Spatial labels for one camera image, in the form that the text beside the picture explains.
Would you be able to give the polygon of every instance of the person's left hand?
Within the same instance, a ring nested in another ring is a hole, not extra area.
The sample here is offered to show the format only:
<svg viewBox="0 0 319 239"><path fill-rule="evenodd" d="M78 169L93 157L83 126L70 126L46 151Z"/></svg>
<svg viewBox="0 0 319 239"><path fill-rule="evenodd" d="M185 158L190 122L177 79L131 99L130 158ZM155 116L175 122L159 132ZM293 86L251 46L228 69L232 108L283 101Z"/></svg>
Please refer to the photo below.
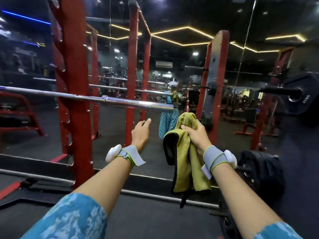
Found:
<svg viewBox="0 0 319 239"><path fill-rule="evenodd" d="M148 142L149 135L149 125L151 124L151 119L147 119L147 121L140 121L132 130L132 143L138 153L141 153Z"/></svg>

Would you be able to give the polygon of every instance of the gray wristband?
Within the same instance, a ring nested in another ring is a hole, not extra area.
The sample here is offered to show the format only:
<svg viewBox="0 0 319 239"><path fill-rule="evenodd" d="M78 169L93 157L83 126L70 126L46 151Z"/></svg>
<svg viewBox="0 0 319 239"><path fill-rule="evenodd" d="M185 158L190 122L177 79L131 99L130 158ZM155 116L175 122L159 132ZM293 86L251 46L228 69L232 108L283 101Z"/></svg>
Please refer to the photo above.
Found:
<svg viewBox="0 0 319 239"><path fill-rule="evenodd" d="M211 145L208 149L206 149L206 151L204 152L203 160L205 164L202 167L202 171L208 179L212 178L211 171L214 167L216 167L220 163L228 162L225 154L214 145Z"/></svg>
<svg viewBox="0 0 319 239"><path fill-rule="evenodd" d="M130 156L132 161L136 164L136 166L141 166L145 164L146 162L141 158L139 155L136 147L134 145L129 145L125 148L122 148L122 150L118 154L119 157L127 157Z"/></svg>

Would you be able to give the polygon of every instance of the person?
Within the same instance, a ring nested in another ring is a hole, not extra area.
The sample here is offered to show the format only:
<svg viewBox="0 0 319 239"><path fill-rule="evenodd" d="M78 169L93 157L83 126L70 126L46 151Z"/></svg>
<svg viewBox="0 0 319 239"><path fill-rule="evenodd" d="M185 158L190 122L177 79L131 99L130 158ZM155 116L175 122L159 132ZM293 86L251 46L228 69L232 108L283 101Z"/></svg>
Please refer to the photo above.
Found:
<svg viewBox="0 0 319 239"><path fill-rule="evenodd" d="M132 131L132 145L141 153L146 146L151 120L140 121ZM182 126L197 152L203 156L214 146L197 120L193 130ZM134 164L125 157L114 159L100 172L63 197L21 239L104 238L107 220ZM227 162L211 170L244 239L301 238L241 179Z"/></svg>
<svg viewBox="0 0 319 239"><path fill-rule="evenodd" d="M171 130L173 130L176 126L179 114L178 114L178 105L181 102L181 93L177 92L178 82L173 79L173 81L169 82L170 91L166 91L166 93L171 93L170 96L167 96L165 99L166 104L173 104L174 109L173 113L162 112L159 122L159 138L163 139L165 134Z"/></svg>

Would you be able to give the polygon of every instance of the air conditioner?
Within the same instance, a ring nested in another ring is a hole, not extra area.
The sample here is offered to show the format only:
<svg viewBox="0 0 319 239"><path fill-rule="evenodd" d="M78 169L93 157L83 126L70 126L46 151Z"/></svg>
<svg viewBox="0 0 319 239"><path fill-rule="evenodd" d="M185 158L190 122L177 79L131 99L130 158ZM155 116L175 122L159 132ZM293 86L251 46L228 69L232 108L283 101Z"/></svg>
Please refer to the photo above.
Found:
<svg viewBox="0 0 319 239"><path fill-rule="evenodd" d="M161 67L161 68L173 68L173 62L164 62L164 61L156 61L155 63L156 67Z"/></svg>

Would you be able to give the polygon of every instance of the hand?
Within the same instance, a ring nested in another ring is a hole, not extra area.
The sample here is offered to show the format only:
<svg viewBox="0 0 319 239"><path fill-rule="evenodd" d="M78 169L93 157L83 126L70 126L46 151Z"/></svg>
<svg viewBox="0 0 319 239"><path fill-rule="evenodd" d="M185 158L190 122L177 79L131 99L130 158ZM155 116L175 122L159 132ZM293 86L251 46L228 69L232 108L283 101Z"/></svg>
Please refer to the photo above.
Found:
<svg viewBox="0 0 319 239"><path fill-rule="evenodd" d="M181 125L181 128L188 133L190 140L197 147L197 153L203 156L206 149L212 144L207 136L205 127L198 120L196 121L197 130L184 125Z"/></svg>
<svg viewBox="0 0 319 239"><path fill-rule="evenodd" d="M138 153L141 153L148 142L149 135L149 125L151 124L151 119L147 119L147 121L140 121L132 131L132 143Z"/></svg>

